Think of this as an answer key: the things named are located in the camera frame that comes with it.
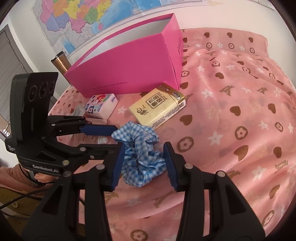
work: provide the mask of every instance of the patterned fabric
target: patterned fabric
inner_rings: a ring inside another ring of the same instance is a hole
[[[163,153],[154,151],[159,137],[152,128],[129,121],[112,138],[126,146],[121,173],[127,184],[142,187],[166,170]]]
[[[154,149],[162,151],[170,141],[177,153],[202,171],[227,172],[269,234],[296,191],[295,89],[268,57],[263,36],[223,28],[182,31],[180,92],[187,105],[155,130],[160,143]],[[56,111],[69,111],[62,105],[67,106],[73,90],[60,98]],[[144,95],[117,96],[119,103],[108,124],[121,127],[135,122],[128,107]],[[79,172],[95,164],[89,162]],[[141,188],[121,178],[105,200],[114,241],[176,239],[184,194],[174,192],[166,172]],[[207,230],[208,200],[205,209]],[[79,220],[84,222],[82,206]]]

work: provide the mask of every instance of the gray door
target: gray door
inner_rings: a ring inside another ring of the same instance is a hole
[[[0,31],[0,137],[10,134],[9,117],[9,98],[12,78],[16,74],[32,72],[31,69],[25,70],[23,64],[17,57],[20,54],[13,41],[8,26]]]

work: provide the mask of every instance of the screw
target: screw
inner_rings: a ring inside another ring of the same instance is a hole
[[[223,172],[223,171],[218,171],[218,172],[217,172],[217,175],[218,175],[219,177],[225,177],[225,176],[226,176],[225,172]]]
[[[185,167],[186,169],[192,169],[192,168],[193,168],[193,165],[192,165],[191,163],[186,163],[186,164],[184,165],[184,167]]]
[[[62,162],[63,166],[67,166],[70,164],[69,160],[63,160]]]
[[[105,165],[104,164],[98,164],[98,165],[96,165],[96,168],[98,170],[103,170],[105,168]]]
[[[71,176],[71,172],[70,171],[65,171],[64,173],[63,173],[63,176],[64,177],[69,177],[69,176]]]

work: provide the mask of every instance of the pink box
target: pink box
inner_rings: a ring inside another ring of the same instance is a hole
[[[94,45],[66,72],[84,97],[179,89],[183,40],[175,14],[124,28]]]

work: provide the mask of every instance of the button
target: button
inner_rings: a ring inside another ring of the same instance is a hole
[[[13,206],[13,207],[17,207],[18,204],[17,204],[17,202],[13,202],[13,203],[11,204],[11,206]]]

